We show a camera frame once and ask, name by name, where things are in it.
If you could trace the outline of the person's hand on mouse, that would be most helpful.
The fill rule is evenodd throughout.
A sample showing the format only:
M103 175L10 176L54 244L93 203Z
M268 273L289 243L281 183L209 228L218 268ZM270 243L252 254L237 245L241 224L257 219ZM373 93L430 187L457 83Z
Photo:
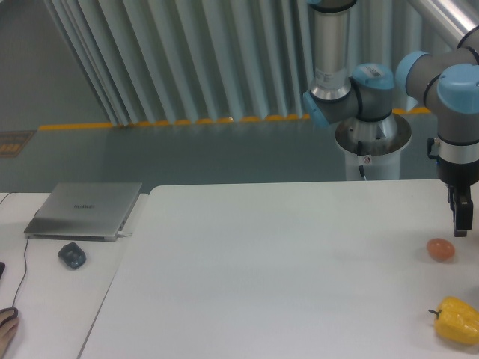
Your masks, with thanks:
M19 317L10 320L9 322L1 322L1 357L7 351L11 340L15 336L19 325Z

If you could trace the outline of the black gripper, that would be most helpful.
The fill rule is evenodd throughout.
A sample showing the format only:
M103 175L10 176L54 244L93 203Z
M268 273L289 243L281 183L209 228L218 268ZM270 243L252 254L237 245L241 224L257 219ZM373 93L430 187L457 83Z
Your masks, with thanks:
M478 182L478 161L457 164L438 157L436 163L438 178L448 185L448 203L453 213L454 236L465 237L472 229L472 198L469 186Z

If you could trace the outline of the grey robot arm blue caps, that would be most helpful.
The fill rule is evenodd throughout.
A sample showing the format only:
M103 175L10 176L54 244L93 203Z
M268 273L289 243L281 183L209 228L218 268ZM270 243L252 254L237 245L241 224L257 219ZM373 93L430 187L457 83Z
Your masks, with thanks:
M448 190L454 234L473 226L471 188L478 181L478 13L465 1L414 1L451 47L443 55L412 52L395 71L375 63L347 72L352 1L310 1L314 12L314 78L303 95L311 119L335 124L349 180L395 180L411 128L393 113L392 92L402 89L437 119L427 142Z

